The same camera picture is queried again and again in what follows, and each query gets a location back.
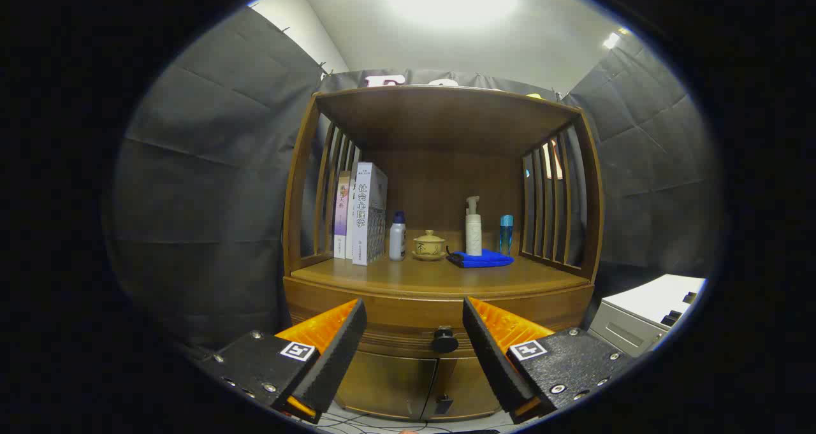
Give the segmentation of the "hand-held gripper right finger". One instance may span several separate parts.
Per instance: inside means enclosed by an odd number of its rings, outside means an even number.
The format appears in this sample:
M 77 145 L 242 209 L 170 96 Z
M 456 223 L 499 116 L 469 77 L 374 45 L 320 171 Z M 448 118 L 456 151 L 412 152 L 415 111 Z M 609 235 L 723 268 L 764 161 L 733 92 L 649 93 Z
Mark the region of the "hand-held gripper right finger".
M 635 362 L 580 328 L 556 332 L 470 296 L 462 322 L 493 395 L 516 424 L 574 405 Z

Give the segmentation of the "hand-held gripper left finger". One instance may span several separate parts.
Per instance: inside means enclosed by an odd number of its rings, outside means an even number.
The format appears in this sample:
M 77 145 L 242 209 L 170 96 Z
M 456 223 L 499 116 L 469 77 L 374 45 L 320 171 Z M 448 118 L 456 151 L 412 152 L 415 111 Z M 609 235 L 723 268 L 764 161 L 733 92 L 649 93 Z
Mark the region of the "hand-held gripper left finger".
M 361 298 L 278 333 L 253 330 L 197 356 L 195 367 L 237 395 L 317 424 L 332 405 L 367 326 Z

